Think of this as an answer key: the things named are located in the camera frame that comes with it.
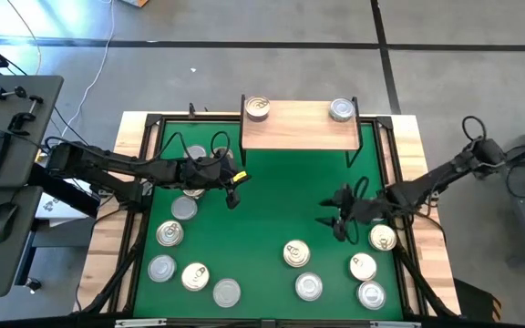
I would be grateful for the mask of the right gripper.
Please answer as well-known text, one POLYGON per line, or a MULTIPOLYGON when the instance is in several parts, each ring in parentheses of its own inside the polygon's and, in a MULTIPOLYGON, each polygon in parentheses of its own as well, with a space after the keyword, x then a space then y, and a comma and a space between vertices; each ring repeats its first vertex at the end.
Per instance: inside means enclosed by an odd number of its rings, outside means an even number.
POLYGON ((349 222, 368 224, 383 216, 385 205, 381 199, 366 199, 367 184, 355 184, 353 188, 345 184, 330 199, 321 200, 320 206, 336 207, 336 217, 316 218, 315 221, 333 229, 338 241, 349 240, 347 224, 349 222))

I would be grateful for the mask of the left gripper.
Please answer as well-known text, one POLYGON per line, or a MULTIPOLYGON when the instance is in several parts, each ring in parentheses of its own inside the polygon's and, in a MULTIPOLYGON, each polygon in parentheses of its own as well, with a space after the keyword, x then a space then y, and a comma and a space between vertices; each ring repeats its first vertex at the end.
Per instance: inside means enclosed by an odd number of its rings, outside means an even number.
POLYGON ((246 171, 239 171, 235 160, 229 157, 186 159, 180 164, 179 177, 183 190, 225 190, 230 210, 241 202, 238 185, 251 178, 246 171))

